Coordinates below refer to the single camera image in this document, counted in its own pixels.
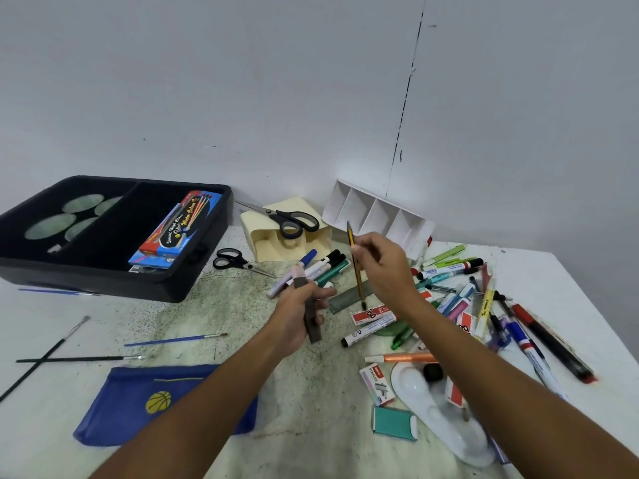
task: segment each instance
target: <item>blue pouch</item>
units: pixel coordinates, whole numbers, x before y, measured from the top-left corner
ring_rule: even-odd
[[[122,445],[202,383],[218,366],[113,368],[74,437],[84,445]],[[256,397],[234,434],[251,432],[257,411]]]

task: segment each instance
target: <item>basketball print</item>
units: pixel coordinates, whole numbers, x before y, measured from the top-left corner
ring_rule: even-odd
[[[145,408],[148,414],[154,414],[166,410],[169,405],[171,405],[171,394],[169,392],[157,392],[149,397]]]

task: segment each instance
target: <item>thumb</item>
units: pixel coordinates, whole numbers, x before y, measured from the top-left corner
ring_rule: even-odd
[[[360,245],[351,245],[351,254],[362,265],[363,269],[368,273],[371,270],[379,267],[379,263],[371,255],[371,253],[365,247]]]

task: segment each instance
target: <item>black tray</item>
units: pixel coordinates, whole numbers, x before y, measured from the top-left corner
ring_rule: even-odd
[[[158,273],[129,272],[132,257],[171,209],[191,190],[222,196],[169,269]],[[26,240],[25,231],[44,218],[62,213],[64,203],[91,193],[105,200],[122,198],[71,242],[64,232]],[[20,285],[53,287],[180,302],[196,281],[229,225],[233,193],[227,185],[175,181],[73,176],[38,193],[0,216],[11,229],[0,236],[0,277]],[[77,222],[94,216],[77,214]],[[47,252],[55,244],[62,249]]]

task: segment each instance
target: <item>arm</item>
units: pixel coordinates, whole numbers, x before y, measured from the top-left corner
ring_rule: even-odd
[[[415,290],[404,251],[379,234],[351,248],[375,295],[414,329],[520,473],[639,477],[639,459],[569,403],[464,333]]]
[[[304,301],[319,309],[335,289],[290,287],[258,334],[195,390],[123,445],[92,479],[195,479],[209,467],[278,363],[306,340]],[[317,317],[323,324],[323,317]]]

